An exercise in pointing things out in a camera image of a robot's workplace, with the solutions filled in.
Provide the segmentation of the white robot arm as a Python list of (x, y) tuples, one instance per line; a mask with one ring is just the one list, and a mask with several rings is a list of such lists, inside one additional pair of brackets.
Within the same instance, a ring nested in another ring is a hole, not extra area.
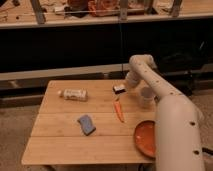
[(125, 79), (131, 88), (144, 80), (159, 102), (155, 114), (156, 171), (205, 171), (199, 131), (200, 109), (155, 72), (149, 55), (133, 55)]

